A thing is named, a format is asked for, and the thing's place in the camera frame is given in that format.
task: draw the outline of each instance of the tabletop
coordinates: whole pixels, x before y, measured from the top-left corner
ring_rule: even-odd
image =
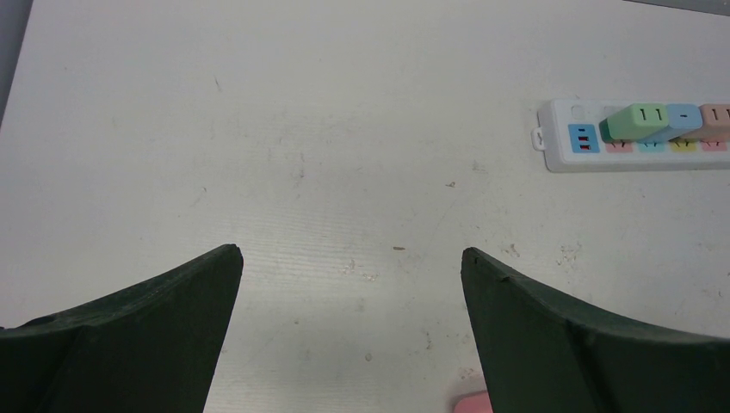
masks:
[[[619,0],[35,0],[0,131],[0,324],[222,243],[206,412],[449,411],[478,247],[730,336],[730,171],[552,174],[560,97],[730,100],[726,17]]]

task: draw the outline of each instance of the pink outlet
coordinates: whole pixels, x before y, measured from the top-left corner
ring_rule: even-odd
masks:
[[[606,151],[609,153],[629,153],[634,151],[634,146],[630,142],[615,142],[606,144]]]
[[[702,142],[702,150],[705,152],[727,151],[727,142]]]
[[[702,105],[700,113],[702,113],[702,127],[687,133],[682,139],[708,142],[730,140],[730,105]]]

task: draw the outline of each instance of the toy power strip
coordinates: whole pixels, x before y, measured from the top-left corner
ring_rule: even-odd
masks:
[[[682,140],[672,139],[667,141],[647,141],[646,139],[636,140],[614,140],[610,136],[606,126],[607,118],[616,114],[612,120],[616,120],[618,127],[625,127],[630,123],[623,118],[629,106],[636,101],[591,101],[583,99],[554,100],[546,103],[537,112],[540,127],[532,132],[532,144],[538,151],[545,152],[545,163],[547,168],[553,172],[605,172],[619,170],[726,170],[730,169],[730,151],[727,148],[726,138],[716,135],[713,138],[702,139],[700,134],[709,125],[705,120],[704,126],[697,130],[694,135],[699,139]],[[652,108],[653,114],[658,119],[661,114],[655,107],[671,108],[697,105],[702,108],[702,116],[705,115],[706,102],[655,102],[635,105],[646,107],[646,112]],[[723,122],[730,122],[730,111],[725,113],[726,104],[719,103],[718,108],[723,109],[719,114],[715,111],[715,118],[719,119],[721,126]],[[637,108],[639,122],[647,120],[643,109]],[[626,127],[641,128],[642,125],[629,125]],[[661,133],[670,133],[671,127],[665,126]],[[631,136],[621,130],[621,136]]]

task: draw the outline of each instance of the white table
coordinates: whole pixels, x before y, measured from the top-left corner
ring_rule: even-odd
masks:
[[[2,325],[237,243],[207,412],[443,412],[484,387],[477,246],[728,336],[730,171],[555,175],[529,140],[555,97],[730,100],[728,38],[618,0],[36,0],[0,133]]]

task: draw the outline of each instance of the electrical outlet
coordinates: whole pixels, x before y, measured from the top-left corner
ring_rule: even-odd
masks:
[[[711,142],[730,140],[730,105],[702,105],[700,113],[702,127],[685,134],[682,139]]]
[[[642,139],[641,142],[667,142],[702,127],[702,114],[697,105],[670,103],[666,105],[666,114],[668,125],[648,138]]]
[[[669,125],[666,106],[634,103],[606,119],[613,140],[642,140]]]
[[[540,127],[532,132],[533,146],[544,152],[547,168],[553,172],[730,169],[730,150],[724,141],[615,139],[607,117],[634,103],[583,99],[547,102],[537,112]],[[675,103],[678,104],[659,102],[665,107]],[[703,102],[681,104],[699,107]],[[588,148],[580,147],[586,143]]]
[[[574,153],[598,153],[598,137],[593,125],[568,125]]]

